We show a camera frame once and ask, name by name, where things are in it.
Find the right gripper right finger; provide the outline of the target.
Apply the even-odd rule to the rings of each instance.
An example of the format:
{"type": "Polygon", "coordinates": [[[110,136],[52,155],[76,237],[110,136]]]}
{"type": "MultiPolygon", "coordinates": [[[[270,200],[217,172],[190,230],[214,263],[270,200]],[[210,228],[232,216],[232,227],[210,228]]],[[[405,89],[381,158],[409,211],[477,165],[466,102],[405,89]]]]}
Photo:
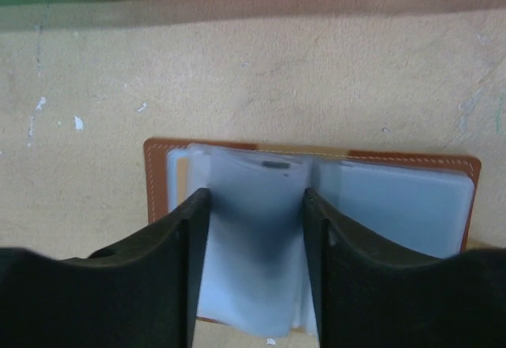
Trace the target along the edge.
{"type": "Polygon", "coordinates": [[[446,259],[415,252],[313,189],[304,193],[303,227],[320,346],[504,346],[504,249],[446,259]]]}

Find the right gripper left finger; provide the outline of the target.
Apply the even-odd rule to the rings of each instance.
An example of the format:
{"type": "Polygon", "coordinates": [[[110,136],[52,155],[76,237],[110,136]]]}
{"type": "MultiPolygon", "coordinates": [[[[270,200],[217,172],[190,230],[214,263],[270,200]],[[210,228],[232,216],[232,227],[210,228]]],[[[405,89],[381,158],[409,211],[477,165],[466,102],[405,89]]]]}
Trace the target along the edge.
{"type": "Polygon", "coordinates": [[[2,346],[191,346],[210,208],[201,188],[85,259],[3,248],[2,346]]]}

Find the brown leather card holder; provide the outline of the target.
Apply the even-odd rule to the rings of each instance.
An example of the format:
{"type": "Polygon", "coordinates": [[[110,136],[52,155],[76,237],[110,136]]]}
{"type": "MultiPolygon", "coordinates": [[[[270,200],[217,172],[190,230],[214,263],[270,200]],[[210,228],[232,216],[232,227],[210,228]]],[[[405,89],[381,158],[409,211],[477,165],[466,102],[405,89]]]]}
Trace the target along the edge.
{"type": "Polygon", "coordinates": [[[201,187],[212,197],[197,314],[260,337],[315,334],[300,216],[304,191],[403,247],[446,258],[466,247],[481,171],[472,156],[150,138],[156,221],[201,187]]]}

